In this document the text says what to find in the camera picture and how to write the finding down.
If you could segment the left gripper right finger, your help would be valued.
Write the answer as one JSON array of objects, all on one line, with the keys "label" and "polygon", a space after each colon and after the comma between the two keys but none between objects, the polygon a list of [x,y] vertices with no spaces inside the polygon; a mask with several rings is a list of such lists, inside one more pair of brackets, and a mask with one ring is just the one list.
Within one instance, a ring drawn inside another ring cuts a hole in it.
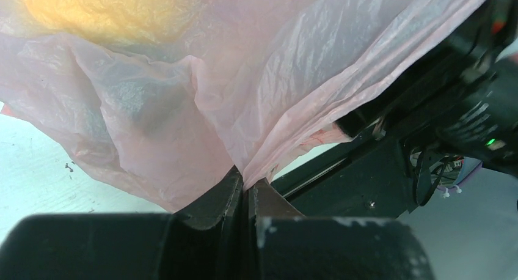
[{"label": "left gripper right finger", "polygon": [[304,216],[269,183],[247,192],[249,279],[433,279],[407,225],[394,219]]}]

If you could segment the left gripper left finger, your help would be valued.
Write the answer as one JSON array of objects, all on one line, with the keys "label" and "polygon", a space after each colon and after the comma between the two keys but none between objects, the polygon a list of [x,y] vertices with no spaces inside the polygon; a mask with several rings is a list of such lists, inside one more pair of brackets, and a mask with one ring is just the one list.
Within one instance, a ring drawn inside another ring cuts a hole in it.
[{"label": "left gripper left finger", "polygon": [[1,245],[2,279],[236,279],[236,168],[171,213],[29,216]]}]

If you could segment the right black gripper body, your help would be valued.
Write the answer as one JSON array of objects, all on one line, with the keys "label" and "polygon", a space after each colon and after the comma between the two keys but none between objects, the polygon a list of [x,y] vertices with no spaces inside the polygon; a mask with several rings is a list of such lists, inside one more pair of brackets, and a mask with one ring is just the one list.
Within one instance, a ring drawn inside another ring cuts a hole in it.
[{"label": "right black gripper body", "polygon": [[377,144],[462,155],[517,175],[517,62],[500,57],[517,38],[517,0],[485,0],[380,96],[337,120]]}]

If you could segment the pink plastic bag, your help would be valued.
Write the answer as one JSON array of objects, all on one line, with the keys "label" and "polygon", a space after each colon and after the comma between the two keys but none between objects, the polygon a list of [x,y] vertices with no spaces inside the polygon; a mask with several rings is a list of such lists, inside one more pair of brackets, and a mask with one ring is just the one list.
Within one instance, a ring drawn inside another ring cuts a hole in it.
[{"label": "pink plastic bag", "polygon": [[1,101],[92,178],[175,212],[246,188],[485,0],[198,0],[175,40],[95,43],[1,0]]}]

